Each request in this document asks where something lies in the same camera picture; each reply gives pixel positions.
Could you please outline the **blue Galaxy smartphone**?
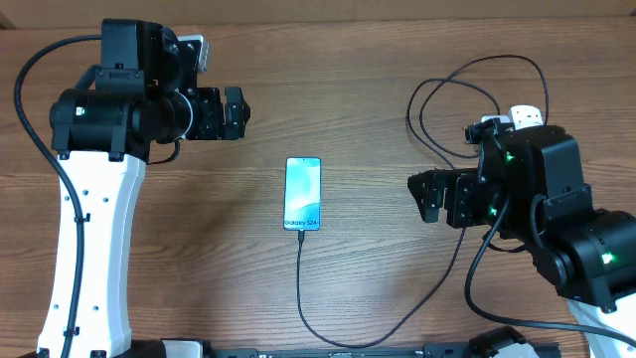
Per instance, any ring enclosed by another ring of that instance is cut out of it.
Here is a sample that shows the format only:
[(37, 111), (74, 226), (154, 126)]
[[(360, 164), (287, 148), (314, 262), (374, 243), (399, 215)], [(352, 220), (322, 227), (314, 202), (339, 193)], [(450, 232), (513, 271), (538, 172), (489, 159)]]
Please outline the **blue Galaxy smartphone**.
[(318, 231), (321, 227), (322, 161), (289, 157), (285, 164), (283, 228)]

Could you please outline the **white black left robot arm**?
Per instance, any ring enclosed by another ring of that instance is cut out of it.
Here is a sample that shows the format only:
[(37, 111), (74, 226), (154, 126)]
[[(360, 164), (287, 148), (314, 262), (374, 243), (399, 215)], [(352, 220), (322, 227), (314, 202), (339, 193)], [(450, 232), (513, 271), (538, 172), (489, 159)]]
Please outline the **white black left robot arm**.
[(132, 344), (127, 279), (132, 222), (153, 144), (237, 140), (250, 109), (239, 88), (201, 88), (209, 44), (166, 26), (106, 19), (101, 61), (50, 110), (61, 185), (51, 304), (40, 357), (166, 356)]

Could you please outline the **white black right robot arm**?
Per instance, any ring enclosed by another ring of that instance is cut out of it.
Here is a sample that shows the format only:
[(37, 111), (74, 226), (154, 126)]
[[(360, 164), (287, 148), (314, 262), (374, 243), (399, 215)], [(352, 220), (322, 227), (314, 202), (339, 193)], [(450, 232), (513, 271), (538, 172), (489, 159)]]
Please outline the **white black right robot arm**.
[(489, 226), (480, 255), (495, 234), (521, 241), (576, 322), (508, 318), (475, 303), (470, 308), (505, 325), (582, 332), (594, 357), (634, 356), (634, 216), (594, 208), (578, 144), (560, 126), (519, 128), (493, 118), (465, 134), (481, 150), (477, 167), (408, 178), (422, 220), (434, 223), (444, 209), (452, 228)]

